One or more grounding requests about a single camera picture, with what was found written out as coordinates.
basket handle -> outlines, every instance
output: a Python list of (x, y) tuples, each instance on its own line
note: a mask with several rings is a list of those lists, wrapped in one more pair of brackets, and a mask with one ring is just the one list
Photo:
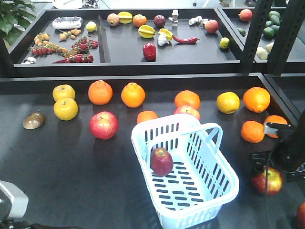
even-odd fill
[[(179, 135), (187, 135), (193, 132), (204, 131), (209, 129), (212, 129), (212, 131), (209, 134), (205, 132), (204, 134), (206, 135), (205, 142), (212, 147), (213, 153), (216, 155), (219, 150), (220, 143), (223, 137), (223, 130), (217, 123), (205, 123), (205, 124), (189, 127), (185, 130), (178, 130), (174, 132), (165, 133), (152, 139), (147, 144), (145, 149), (145, 152), (147, 153), (145, 157), (146, 157), (146, 165), (148, 166), (148, 169), (150, 169), (150, 160), (151, 160), (150, 150), (154, 145), (156, 145), (160, 141), (164, 140), (165, 138), (175, 137)], [(218, 133), (217, 139), (216, 142), (214, 143), (213, 138), (216, 136), (217, 133)]]

green plant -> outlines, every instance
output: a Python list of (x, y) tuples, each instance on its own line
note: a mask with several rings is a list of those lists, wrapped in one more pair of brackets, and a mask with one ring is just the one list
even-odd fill
[(36, 16), (27, 11), (28, 8), (35, 11), (31, 0), (0, 0), (0, 36), (9, 45), (14, 44), (22, 34), (22, 28), (26, 29), (35, 19)]

white plastic basket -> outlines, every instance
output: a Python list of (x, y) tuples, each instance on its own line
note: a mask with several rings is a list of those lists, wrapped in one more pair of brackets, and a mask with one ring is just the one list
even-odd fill
[[(157, 118), (133, 128), (132, 144), (164, 229), (211, 220), (237, 196), (238, 177), (219, 150), (222, 134), (218, 124), (202, 125), (189, 114)], [(166, 148), (174, 161), (165, 177), (152, 175), (149, 166), (156, 147)]]

red bell pepper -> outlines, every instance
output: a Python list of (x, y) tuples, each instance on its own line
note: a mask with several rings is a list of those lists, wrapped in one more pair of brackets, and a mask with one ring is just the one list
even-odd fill
[(157, 48), (153, 43), (147, 43), (143, 46), (143, 55), (148, 61), (153, 61), (157, 58)]

orange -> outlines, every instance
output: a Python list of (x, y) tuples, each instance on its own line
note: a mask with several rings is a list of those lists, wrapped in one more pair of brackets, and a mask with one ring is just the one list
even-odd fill
[(93, 82), (88, 89), (88, 97), (95, 105), (107, 104), (113, 95), (111, 86), (104, 80)]
[(241, 135), (247, 142), (261, 142), (265, 136), (264, 126), (256, 121), (246, 121), (242, 126)]
[(142, 111), (138, 114), (137, 123), (152, 120), (158, 118), (158, 115), (154, 111)]
[(128, 83), (122, 90), (121, 98), (126, 106), (136, 108), (144, 102), (145, 91), (137, 83)]
[(198, 110), (200, 107), (200, 98), (195, 92), (185, 90), (179, 92), (175, 97), (175, 105), (176, 107), (189, 105), (192, 106), (194, 109)]
[[(279, 124), (288, 124), (288, 122), (286, 121), (286, 119), (284, 119), (283, 117), (281, 116), (278, 116), (278, 115), (270, 115), (268, 116), (264, 123), (279, 123)], [(268, 135), (269, 137), (273, 137), (273, 138), (278, 138), (277, 135)]]
[(270, 104), (269, 92), (261, 87), (252, 87), (244, 93), (244, 105), (250, 111), (261, 113), (267, 109)]

